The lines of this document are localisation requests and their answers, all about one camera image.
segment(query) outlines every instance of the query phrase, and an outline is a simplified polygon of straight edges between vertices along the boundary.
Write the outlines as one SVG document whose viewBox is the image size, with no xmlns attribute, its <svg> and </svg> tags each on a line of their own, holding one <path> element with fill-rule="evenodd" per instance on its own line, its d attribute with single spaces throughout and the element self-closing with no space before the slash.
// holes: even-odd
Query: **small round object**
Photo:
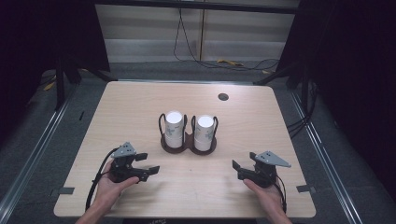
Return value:
<svg viewBox="0 0 396 224">
<path fill-rule="evenodd" d="M 230 97 L 226 93 L 220 93 L 219 94 L 219 99 L 221 101 L 227 101 Z"/>
</svg>

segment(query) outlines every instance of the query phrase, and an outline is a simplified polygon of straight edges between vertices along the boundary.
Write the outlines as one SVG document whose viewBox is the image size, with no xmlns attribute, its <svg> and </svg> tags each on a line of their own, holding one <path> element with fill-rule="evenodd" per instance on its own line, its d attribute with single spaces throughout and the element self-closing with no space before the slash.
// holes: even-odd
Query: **metal rail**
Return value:
<svg viewBox="0 0 396 224">
<path fill-rule="evenodd" d="M 290 91 L 291 97 L 295 106 L 297 107 L 297 111 L 301 118 L 304 118 L 304 111 L 301 107 L 301 99 L 300 97 L 293 91 Z M 346 217 L 351 224 L 361 224 L 361 217 L 359 216 L 358 210 L 355 207 L 351 197 L 349 196 L 346 188 L 344 187 L 343 182 L 341 181 L 340 176 L 337 174 L 334 166 L 332 165 L 332 161 L 327 154 L 326 148 L 323 146 L 322 141 L 320 140 L 318 133 L 312 124 L 311 121 L 307 122 L 306 131 L 308 132 L 309 137 L 311 138 L 312 144 L 315 147 L 316 152 L 318 153 L 318 157 L 324 167 L 324 170 L 329 177 L 330 183 L 332 184 L 332 188 L 337 195 L 338 200 L 340 201 L 341 206 L 346 213 Z"/>
<path fill-rule="evenodd" d="M 70 99 L 74 95 L 76 88 L 76 85 L 72 87 L 72 90 L 70 91 L 70 94 L 64 101 L 63 105 L 52 115 L 49 124 L 35 145 L 35 148 L 33 149 L 29 159 L 24 164 L 11 187 L 8 189 L 8 192 L 4 196 L 3 200 L 0 202 L 0 224 L 6 224 L 9 217 L 11 216 L 18 200 L 20 199 L 29 182 L 29 179 L 32 177 L 35 168 L 40 162 L 40 159 L 43 156 L 51 137 L 55 133 L 55 130 L 64 116 L 64 112 L 68 107 Z"/>
</svg>

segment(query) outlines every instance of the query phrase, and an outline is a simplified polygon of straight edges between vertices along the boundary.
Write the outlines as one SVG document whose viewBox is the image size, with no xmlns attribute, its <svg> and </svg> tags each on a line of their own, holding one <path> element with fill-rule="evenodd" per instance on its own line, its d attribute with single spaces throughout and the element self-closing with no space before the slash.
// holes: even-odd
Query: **wrist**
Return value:
<svg viewBox="0 0 396 224">
<path fill-rule="evenodd" d="M 267 219 L 273 224 L 290 224 L 290 219 L 282 209 L 274 209 L 267 212 Z"/>
<path fill-rule="evenodd" d="M 90 208 L 84 213 L 84 215 L 77 221 L 77 224 L 85 223 L 98 223 L 99 220 L 107 213 L 105 206 L 100 202 L 95 201 Z"/>
</svg>

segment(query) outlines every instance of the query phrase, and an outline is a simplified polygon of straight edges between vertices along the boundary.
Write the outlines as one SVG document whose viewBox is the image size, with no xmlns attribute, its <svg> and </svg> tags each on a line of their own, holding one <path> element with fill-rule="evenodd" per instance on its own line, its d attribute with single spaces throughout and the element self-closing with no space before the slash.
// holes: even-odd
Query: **gray floor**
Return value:
<svg viewBox="0 0 396 224">
<path fill-rule="evenodd" d="M 253 66 L 256 63 L 245 63 Z M 194 62 L 178 63 L 113 63 L 111 76 L 144 80 L 231 81 L 260 80 L 267 75 L 261 71 L 235 72 L 224 69 L 207 69 Z M 85 132 L 106 83 L 83 72 L 59 126 L 51 137 L 35 171 L 15 206 L 8 223 L 74 223 L 75 218 L 53 215 L 57 197 L 50 196 L 53 189 L 64 185 L 69 169 L 78 152 Z M 286 89 L 285 78 L 269 84 L 276 94 L 286 124 L 300 117 Z M 4 199 L 15 177 L 20 173 L 38 139 L 45 131 L 56 104 L 56 90 L 37 90 L 27 107 L 25 117 L 0 150 L 0 195 Z M 336 128 L 326 105 L 320 100 L 313 114 L 313 123 L 326 147 L 346 191 L 351 196 L 362 223 L 396 223 L 396 207 L 382 185 L 377 181 L 365 161 L 350 146 L 341 130 Z M 317 208 L 313 218 L 293 219 L 300 223 L 350 223 L 326 175 L 312 142 L 305 130 L 292 139 L 304 177 L 316 192 L 312 198 Z M 120 219 L 105 218 L 103 223 L 121 223 Z"/>
</svg>

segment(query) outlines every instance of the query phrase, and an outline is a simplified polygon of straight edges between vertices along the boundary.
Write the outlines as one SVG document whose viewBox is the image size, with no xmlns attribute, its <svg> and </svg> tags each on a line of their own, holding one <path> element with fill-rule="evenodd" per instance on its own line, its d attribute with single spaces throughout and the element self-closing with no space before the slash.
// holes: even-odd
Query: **metal frame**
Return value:
<svg viewBox="0 0 396 224">
<path fill-rule="evenodd" d="M 297 111 L 301 118 L 305 117 L 304 110 L 301 106 L 301 99 L 297 93 L 294 91 L 290 92 L 291 97 L 293 99 L 294 105 L 297 108 Z M 319 138 L 319 135 L 314 127 L 314 124 L 309 121 L 306 123 L 305 129 L 309 135 L 309 138 L 314 145 L 316 152 L 318 153 L 318 157 L 320 162 L 323 165 L 323 168 L 329 177 L 330 183 L 332 184 L 332 188 L 340 201 L 341 206 L 346 213 L 346 217 L 351 224 L 361 224 L 361 217 L 356 209 L 355 204 L 352 201 L 352 198 L 349 196 L 340 176 L 338 175 L 337 171 L 335 170 L 334 166 L 332 165 L 332 160 L 330 159 L 329 155 L 327 154 L 326 148 L 323 146 L 322 141 Z"/>
<path fill-rule="evenodd" d="M 6 195 L 0 202 L 0 224 L 6 224 L 9 217 L 11 216 L 18 200 L 20 199 L 29 182 L 29 179 L 32 177 L 35 168 L 41 160 L 41 157 L 44 155 L 50 139 L 61 122 L 64 112 L 69 106 L 70 100 L 73 98 L 76 89 L 77 85 L 74 85 L 62 106 L 52 115 L 49 124 L 35 145 L 35 148 L 30 154 L 29 159 L 26 161 L 17 178 L 9 187 Z"/>
<path fill-rule="evenodd" d="M 270 7 L 246 4 L 225 4 L 209 3 L 195 1 L 158 1 L 158 0 L 91 0 L 91 3 L 98 5 L 113 6 L 134 6 L 134 7 L 174 7 L 174 8 L 191 8 L 191 9 L 210 9 L 222 11 L 245 11 L 245 12 L 262 12 L 277 14 L 304 14 L 318 15 L 315 10 L 300 9 L 297 7 Z"/>
</svg>

